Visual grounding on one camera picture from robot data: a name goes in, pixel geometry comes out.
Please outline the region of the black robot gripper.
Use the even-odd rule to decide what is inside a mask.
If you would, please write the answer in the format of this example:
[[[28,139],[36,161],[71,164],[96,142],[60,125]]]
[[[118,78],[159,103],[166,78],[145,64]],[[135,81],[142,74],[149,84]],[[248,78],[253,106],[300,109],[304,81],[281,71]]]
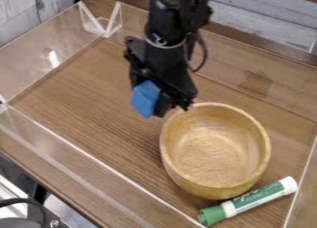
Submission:
[[[163,118],[170,109],[187,110],[197,98],[186,62],[187,39],[175,45],[163,45],[134,36],[126,37],[124,57],[130,63],[131,87],[150,80],[159,88],[154,115]]]

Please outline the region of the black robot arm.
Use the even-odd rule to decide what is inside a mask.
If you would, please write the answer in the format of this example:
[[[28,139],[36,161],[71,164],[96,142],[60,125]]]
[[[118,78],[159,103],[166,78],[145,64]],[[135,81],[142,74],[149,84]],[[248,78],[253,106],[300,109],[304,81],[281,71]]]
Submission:
[[[209,0],[149,0],[143,37],[126,37],[130,63],[131,107],[143,118],[163,117],[173,108],[187,109],[198,96],[190,74],[197,45],[209,52],[199,33],[213,8]]]

